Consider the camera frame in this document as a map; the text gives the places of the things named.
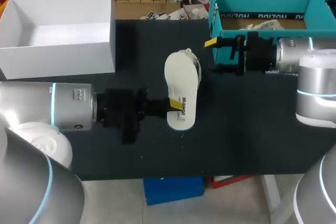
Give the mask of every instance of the black table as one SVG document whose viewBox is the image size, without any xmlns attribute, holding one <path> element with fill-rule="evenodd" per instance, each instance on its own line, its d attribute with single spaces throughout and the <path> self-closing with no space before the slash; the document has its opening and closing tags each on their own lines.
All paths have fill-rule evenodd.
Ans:
<svg viewBox="0 0 336 224">
<path fill-rule="evenodd" d="M 34 79 L 92 83 L 99 92 L 148 85 L 150 98 L 162 98 L 167 56 L 191 48 L 200 59 L 198 111 L 189 131 L 146 118 L 134 145 L 121 145 L 116 130 L 100 125 L 66 133 L 72 170 L 82 180 L 305 173 L 336 143 L 336 131 L 296 120 L 297 77 L 214 74 L 212 52 L 203 49 L 208 39 L 206 20 L 119 20 L 116 73 Z"/>
</svg>

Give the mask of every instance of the silver cylinder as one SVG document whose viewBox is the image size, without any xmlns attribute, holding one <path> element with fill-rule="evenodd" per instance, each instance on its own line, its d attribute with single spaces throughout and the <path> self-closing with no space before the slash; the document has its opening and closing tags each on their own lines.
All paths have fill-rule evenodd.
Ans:
<svg viewBox="0 0 336 224">
<path fill-rule="evenodd" d="M 336 223 L 336 146 L 299 182 L 294 195 L 297 219 L 304 224 Z"/>
<path fill-rule="evenodd" d="M 336 49 L 335 38 L 281 38 L 277 45 L 276 69 L 298 73 L 299 61 L 309 50 Z"/>
<path fill-rule="evenodd" d="M 0 120 L 8 127 L 42 122 L 61 131 L 89 130 L 96 120 L 96 103 L 90 84 L 0 83 Z"/>
<path fill-rule="evenodd" d="M 296 113 L 308 119 L 306 124 L 321 127 L 336 126 L 336 97 L 333 97 L 336 94 L 336 82 L 334 80 L 336 80 L 336 69 L 300 66 Z"/>
<path fill-rule="evenodd" d="M 68 169 L 10 130 L 0 129 L 1 223 L 79 223 L 85 197 Z"/>
</svg>

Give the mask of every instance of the floor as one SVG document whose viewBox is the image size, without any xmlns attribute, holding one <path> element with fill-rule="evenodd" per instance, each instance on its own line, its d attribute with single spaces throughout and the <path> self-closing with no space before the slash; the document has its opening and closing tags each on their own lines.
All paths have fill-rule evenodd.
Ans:
<svg viewBox="0 0 336 224">
<path fill-rule="evenodd" d="M 88 224 L 269 224 L 258 176 L 201 197 L 147 206 L 141 179 L 84 182 L 89 199 Z"/>
</svg>

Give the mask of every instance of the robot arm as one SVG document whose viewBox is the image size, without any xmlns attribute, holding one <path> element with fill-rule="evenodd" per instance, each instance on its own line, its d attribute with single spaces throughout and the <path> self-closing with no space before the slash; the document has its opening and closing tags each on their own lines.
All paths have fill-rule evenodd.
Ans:
<svg viewBox="0 0 336 224">
<path fill-rule="evenodd" d="M 318 50 L 299 62 L 297 119 L 316 127 L 336 127 L 336 50 Z"/>
<path fill-rule="evenodd" d="M 296 117 L 307 125 L 336 127 L 336 39 L 281 38 L 271 39 L 248 32 L 235 39 L 218 37 L 206 42 L 210 47 L 232 47 L 238 52 L 237 65 L 218 65 L 216 72 L 272 71 L 298 74 Z"/>
<path fill-rule="evenodd" d="M 139 123 L 147 116 L 180 111 L 169 98 L 148 100 L 147 89 L 106 89 L 95 93 L 90 84 L 1 82 L 0 120 L 4 127 L 27 122 L 51 124 L 60 131 L 90 130 L 93 122 L 115 127 L 121 141 L 134 143 Z"/>
</svg>

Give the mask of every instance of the white cardboard box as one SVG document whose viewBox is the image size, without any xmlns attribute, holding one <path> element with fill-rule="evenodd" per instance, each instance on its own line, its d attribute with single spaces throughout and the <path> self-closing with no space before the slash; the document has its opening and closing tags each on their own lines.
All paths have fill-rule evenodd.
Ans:
<svg viewBox="0 0 336 224">
<path fill-rule="evenodd" d="M 115 72 L 114 0 L 9 0 L 0 20 L 7 79 Z"/>
</svg>

